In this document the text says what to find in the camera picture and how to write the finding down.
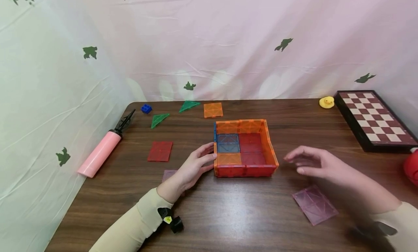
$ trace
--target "blue magnetic tile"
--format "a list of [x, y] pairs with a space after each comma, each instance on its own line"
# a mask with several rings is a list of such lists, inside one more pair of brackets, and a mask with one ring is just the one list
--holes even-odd
[[239, 143], [238, 134], [218, 134], [218, 143]]
[[213, 123], [214, 132], [213, 132], [213, 141], [216, 142], [216, 123]]
[[218, 144], [218, 153], [234, 153], [239, 152], [239, 143], [222, 143]]

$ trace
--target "right hand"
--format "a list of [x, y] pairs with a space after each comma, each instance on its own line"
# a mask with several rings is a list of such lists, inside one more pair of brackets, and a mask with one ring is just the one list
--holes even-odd
[[324, 178], [340, 186], [349, 186], [361, 174], [326, 150], [299, 146], [285, 156], [296, 164], [301, 175]]

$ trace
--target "wrist strap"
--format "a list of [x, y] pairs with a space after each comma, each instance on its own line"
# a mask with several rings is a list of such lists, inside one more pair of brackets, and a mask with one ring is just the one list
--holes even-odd
[[173, 212], [171, 211], [171, 209], [158, 208], [157, 211], [160, 214], [163, 221], [170, 225], [171, 231], [173, 231], [173, 233], [177, 233], [184, 228], [183, 222], [181, 221], [181, 218], [179, 216], [173, 218]]

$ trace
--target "purple magnetic tile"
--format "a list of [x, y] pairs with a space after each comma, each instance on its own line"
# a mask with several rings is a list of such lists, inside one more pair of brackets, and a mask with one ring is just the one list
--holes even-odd
[[164, 170], [164, 175], [163, 175], [163, 181], [166, 181], [168, 178], [170, 178], [171, 176], [174, 175], [174, 173], [176, 173], [177, 170]]
[[313, 204], [311, 198], [306, 193], [305, 189], [292, 195], [299, 207], [303, 208]]
[[338, 214], [327, 197], [315, 185], [293, 194], [293, 198], [312, 225], [317, 225]]

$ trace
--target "fabric backdrop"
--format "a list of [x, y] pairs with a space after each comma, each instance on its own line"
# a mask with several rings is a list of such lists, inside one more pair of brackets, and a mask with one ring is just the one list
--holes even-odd
[[[416, 1], [79, 0], [79, 7], [138, 101], [374, 89], [418, 133]], [[355, 82], [367, 74], [376, 76]]]
[[374, 89], [418, 134], [416, 1], [0, 0], [0, 251], [44, 250], [131, 101]]

